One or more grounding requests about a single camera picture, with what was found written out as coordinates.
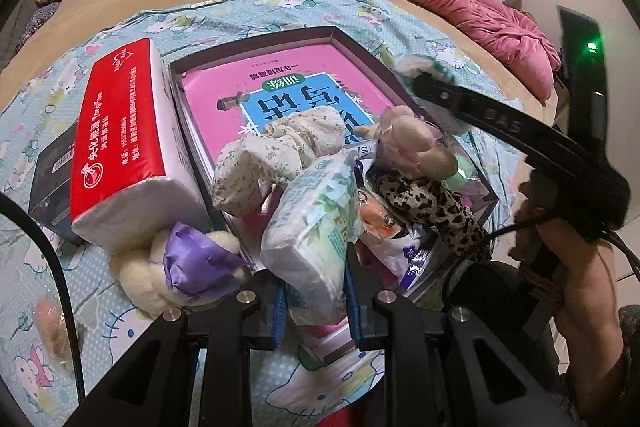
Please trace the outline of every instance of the barcode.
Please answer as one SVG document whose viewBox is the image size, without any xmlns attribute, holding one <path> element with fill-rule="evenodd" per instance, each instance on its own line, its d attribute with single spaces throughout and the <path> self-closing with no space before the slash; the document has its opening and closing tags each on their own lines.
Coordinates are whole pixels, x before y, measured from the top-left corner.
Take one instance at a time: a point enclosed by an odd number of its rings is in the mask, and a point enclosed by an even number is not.
<svg viewBox="0 0 640 427">
<path fill-rule="evenodd" d="M 62 158 L 60 158 L 57 162 L 53 164 L 53 170 L 51 173 L 53 174 L 55 171 L 60 169 L 66 162 L 68 162 L 71 158 L 74 157 L 74 150 L 71 149 L 68 153 L 66 153 Z"/>
<path fill-rule="evenodd" d="M 68 216 L 69 214 L 71 214 L 71 207 L 68 206 L 65 208 L 65 210 L 60 212 L 60 214 L 58 214 L 56 217 L 54 217 L 51 220 L 51 224 L 55 227 L 60 221 L 65 219 L 65 217 Z"/>
</svg>

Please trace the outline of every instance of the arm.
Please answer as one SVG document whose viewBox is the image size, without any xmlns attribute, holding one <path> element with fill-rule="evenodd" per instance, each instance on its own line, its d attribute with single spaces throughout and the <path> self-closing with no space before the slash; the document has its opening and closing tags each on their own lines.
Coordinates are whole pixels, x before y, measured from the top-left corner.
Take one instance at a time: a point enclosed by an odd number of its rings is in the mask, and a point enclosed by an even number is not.
<svg viewBox="0 0 640 427">
<path fill-rule="evenodd" d="M 526 186 L 521 190 L 526 193 Z M 516 220 L 535 213 L 526 201 Z M 571 225 L 558 218 L 539 225 L 538 233 L 568 269 L 564 288 L 554 287 L 525 267 L 521 274 L 537 286 L 532 292 L 536 297 L 559 293 L 554 320 L 567 341 L 568 383 L 580 416 L 592 426 L 599 425 L 612 410 L 625 383 L 613 251 L 605 241 L 586 243 Z M 516 247 L 510 253 L 515 259 L 519 258 L 518 247 L 523 241 L 526 234 L 516 236 Z"/>
</svg>

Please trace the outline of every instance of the doll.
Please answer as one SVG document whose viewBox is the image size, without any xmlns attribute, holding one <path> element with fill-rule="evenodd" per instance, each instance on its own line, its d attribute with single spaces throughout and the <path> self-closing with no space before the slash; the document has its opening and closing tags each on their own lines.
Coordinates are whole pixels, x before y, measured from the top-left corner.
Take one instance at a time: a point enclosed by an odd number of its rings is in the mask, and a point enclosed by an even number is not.
<svg viewBox="0 0 640 427">
<path fill-rule="evenodd" d="M 455 155 L 437 142 L 442 133 L 416 118 L 405 105 L 386 108 L 379 124 L 358 126 L 353 132 L 365 139 L 378 139 L 375 165 L 385 171 L 396 170 L 410 180 L 435 181 L 458 171 Z"/>
<path fill-rule="evenodd" d="M 225 230 L 204 234 L 177 223 L 158 232 L 150 249 L 115 255 L 109 268 L 134 306 L 159 315 L 237 290 L 250 278 L 239 252 L 238 239 Z"/>
</svg>

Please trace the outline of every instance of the white fluffy toy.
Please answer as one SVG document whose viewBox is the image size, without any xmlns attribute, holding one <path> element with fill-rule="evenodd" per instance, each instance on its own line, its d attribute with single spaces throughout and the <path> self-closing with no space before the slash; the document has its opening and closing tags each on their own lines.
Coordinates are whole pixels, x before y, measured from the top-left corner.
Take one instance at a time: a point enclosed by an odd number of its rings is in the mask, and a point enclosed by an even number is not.
<svg viewBox="0 0 640 427">
<path fill-rule="evenodd" d="M 160 315 L 174 307 L 210 304 L 251 278 L 249 270 L 238 256 L 240 243 L 234 235 L 224 230 L 203 234 L 191 227 L 183 232 L 177 230 L 180 226 L 187 227 L 178 224 L 173 230 L 158 232 L 150 251 L 125 251 L 114 255 L 110 262 L 112 275 L 120 282 L 133 305 L 151 315 Z M 168 264 L 165 259 L 169 250 L 167 243 L 174 241 L 174 237 L 182 242 L 178 246 L 182 257 L 178 260 L 171 257 Z M 206 248 L 215 249 L 213 256 L 205 253 Z M 215 286 L 213 290 L 208 288 L 191 294 L 183 291 L 189 286 L 187 283 L 193 287 L 193 279 L 198 279 L 196 285 L 203 287 L 203 282 L 207 283 L 207 270 L 213 272 L 208 281 Z"/>
</svg>

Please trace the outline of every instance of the black cable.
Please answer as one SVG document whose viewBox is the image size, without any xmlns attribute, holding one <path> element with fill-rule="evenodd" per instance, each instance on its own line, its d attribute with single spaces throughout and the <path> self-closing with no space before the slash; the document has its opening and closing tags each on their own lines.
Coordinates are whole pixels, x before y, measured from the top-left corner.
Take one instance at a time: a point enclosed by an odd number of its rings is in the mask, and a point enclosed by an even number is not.
<svg viewBox="0 0 640 427">
<path fill-rule="evenodd" d="M 76 392 L 78 393 L 78 404 L 84 400 L 84 377 L 82 376 L 82 362 L 80 360 L 80 343 L 78 341 L 78 332 L 76 331 L 76 322 L 74 320 L 74 312 L 71 307 L 71 298 L 69 297 L 69 289 L 66 286 L 65 273 L 62 271 L 62 265 L 56 255 L 51 243 L 44 235 L 44 232 L 36 224 L 36 222 L 28 216 L 28 214 L 14 203 L 11 199 L 0 192 L 0 214 L 6 216 L 11 222 L 20 227 L 36 244 L 44 255 L 44 259 L 49 264 L 53 282 L 56 284 L 58 295 L 60 296 L 60 305 L 65 320 L 66 332 L 69 336 L 71 346 L 71 361 L 74 367 L 74 377 L 76 379 Z"/>
<path fill-rule="evenodd" d="M 631 251 L 631 249 L 614 230 L 607 230 L 604 236 L 605 237 L 603 237 L 603 239 L 609 241 L 614 247 L 618 248 L 623 254 L 625 254 L 626 259 L 629 261 L 629 266 L 631 266 L 631 270 L 636 276 L 636 279 L 638 279 L 638 282 L 640 282 L 640 260 L 636 257 L 636 254 Z"/>
<path fill-rule="evenodd" d="M 542 216 L 532 217 L 530 219 L 525 219 L 524 221 L 520 221 L 519 223 L 514 223 L 513 225 L 509 225 L 508 227 L 503 227 L 500 230 L 496 230 L 495 232 L 487 235 L 482 241 L 480 241 L 476 245 L 476 248 L 484 247 L 484 245 L 486 245 L 487 243 L 490 243 L 497 237 L 500 237 L 501 235 L 504 235 L 506 233 L 515 232 L 516 230 L 521 230 L 521 229 L 528 229 L 529 227 L 535 227 L 536 225 L 546 223 L 547 221 L 553 219 L 554 217 L 556 217 L 555 213 L 548 212 L 547 214 L 543 214 Z M 453 274 L 460 267 L 460 265 L 464 261 L 467 261 L 471 256 L 472 256 L 472 252 L 469 252 L 466 255 L 461 255 L 460 257 L 458 257 L 458 259 L 456 259 L 455 263 L 453 263 L 453 266 L 449 268 L 449 272 L 447 273 L 447 276 L 445 277 L 444 282 L 442 283 L 442 302 L 444 303 L 445 306 L 449 304 L 449 296 L 447 295 L 447 288 L 449 288 L 449 284 L 451 282 Z"/>
</svg>

